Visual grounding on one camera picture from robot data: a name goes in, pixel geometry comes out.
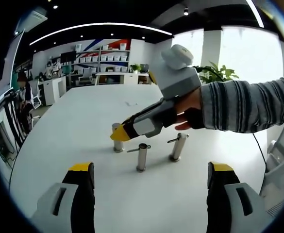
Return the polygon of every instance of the metal cylinder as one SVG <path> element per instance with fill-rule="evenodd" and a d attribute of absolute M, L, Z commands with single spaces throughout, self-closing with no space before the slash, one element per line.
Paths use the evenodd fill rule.
<path fill-rule="evenodd" d="M 120 125 L 121 125 L 120 123 L 114 123 L 114 124 L 112 125 L 113 132 L 114 132 Z M 123 142 L 121 142 L 121 141 L 115 141 L 115 140 L 114 140 L 114 152 L 120 153 L 120 152 L 123 152 L 123 151 L 124 151 Z"/>
<path fill-rule="evenodd" d="M 184 133 L 177 134 L 177 140 L 175 141 L 172 154 L 169 156 L 171 161 L 177 162 L 181 159 L 181 152 L 188 136 L 189 135 Z"/>
<path fill-rule="evenodd" d="M 138 148 L 139 150 L 138 150 L 136 170 L 138 172 L 143 172 L 145 171 L 145 168 L 146 168 L 147 148 L 150 148 L 150 146 L 148 146 L 145 143 L 141 143 L 140 145 L 138 145 Z"/>

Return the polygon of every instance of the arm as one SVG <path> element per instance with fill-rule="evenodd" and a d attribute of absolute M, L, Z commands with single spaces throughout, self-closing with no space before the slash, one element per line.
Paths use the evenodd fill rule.
<path fill-rule="evenodd" d="M 200 88 L 205 127 L 252 133 L 284 123 L 284 78 L 209 83 Z"/>

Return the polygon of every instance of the hand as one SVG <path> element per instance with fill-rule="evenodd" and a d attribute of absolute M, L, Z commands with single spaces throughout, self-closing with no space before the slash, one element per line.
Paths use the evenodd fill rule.
<path fill-rule="evenodd" d="M 187 123 L 187 120 L 183 112 L 189 108 L 201 109 L 200 99 L 201 99 L 200 88 L 198 88 L 197 90 L 191 92 L 190 94 L 188 94 L 178 103 L 175 104 L 174 107 L 176 110 L 176 114 L 178 114 L 176 119 L 176 124 L 182 123 L 175 126 L 176 130 L 188 130 L 191 128 L 190 125 Z"/>

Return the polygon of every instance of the person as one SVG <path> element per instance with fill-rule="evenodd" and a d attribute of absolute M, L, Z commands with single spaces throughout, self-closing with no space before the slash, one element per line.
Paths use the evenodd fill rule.
<path fill-rule="evenodd" d="M 249 84 L 247 81 L 202 85 L 176 103 L 176 130 L 191 128 L 184 111 L 202 112 L 205 128 L 254 133 L 284 123 L 284 78 Z"/>
<path fill-rule="evenodd" d="M 47 66 L 46 66 L 46 71 L 45 71 L 45 76 L 48 79 L 52 78 L 52 66 L 51 66 L 51 62 L 47 62 Z"/>
<path fill-rule="evenodd" d="M 16 116 L 25 132 L 30 133 L 30 125 L 28 122 L 29 112 L 33 109 L 34 100 L 30 83 L 28 82 L 25 73 L 19 73 L 17 84 L 20 87 L 18 93 L 19 106 L 16 110 Z"/>
<path fill-rule="evenodd" d="M 59 77 L 60 76 L 61 63 L 57 59 L 54 59 L 52 61 L 52 64 L 53 64 L 52 76 L 53 77 Z"/>
<path fill-rule="evenodd" d="M 41 82 L 48 80 L 47 77 L 42 72 L 39 73 L 38 79 Z"/>

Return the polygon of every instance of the led light strip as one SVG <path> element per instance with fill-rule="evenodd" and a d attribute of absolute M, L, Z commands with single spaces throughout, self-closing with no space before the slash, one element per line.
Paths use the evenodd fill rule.
<path fill-rule="evenodd" d="M 164 34 L 167 34 L 167 35 L 172 35 L 172 33 L 168 33 L 166 31 L 162 31 L 160 29 L 151 28 L 151 27 L 142 26 L 142 25 L 137 25 L 137 24 L 131 24 L 131 23 L 88 23 L 88 24 L 77 25 L 77 26 L 73 26 L 73 27 L 69 27 L 69 28 L 64 28 L 64 29 L 58 30 L 56 32 L 50 33 L 48 35 L 45 35 L 45 36 L 43 36 L 43 37 L 33 41 L 32 43 L 30 43 L 30 45 L 33 45 L 36 42 L 38 42 L 38 41 L 40 41 L 42 39 L 45 39 L 48 36 L 51 36 L 51 35 L 54 35 L 54 34 L 57 34 L 57 33 L 60 33 L 60 32 L 64 32 L 64 31 L 67 31 L 67 30 L 70 30 L 70 29 L 81 28 L 81 27 L 88 27 L 88 26 L 98 26 L 98 25 L 130 26 L 130 27 L 137 27 L 137 28 L 144 28 L 144 29 L 148 29 L 148 30 L 153 30 L 153 31 L 156 31 L 156 32 L 159 32 L 159 33 L 164 33 Z"/>
<path fill-rule="evenodd" d="M 258 22 L 258 25 L 261 27 L 261 28 L 264 28 L 264 24 L 263 24 L 263 21 L 262 21 L 262 18 L 260 18 L 260 15 L 258 13 L 258 10 L 256 9 L 256 6 L 254 5 L 253 1 L 252 0 L 246 0 L 249 7 L 251 8 L 251 10 L 253 11 L 253 14 Z"/>

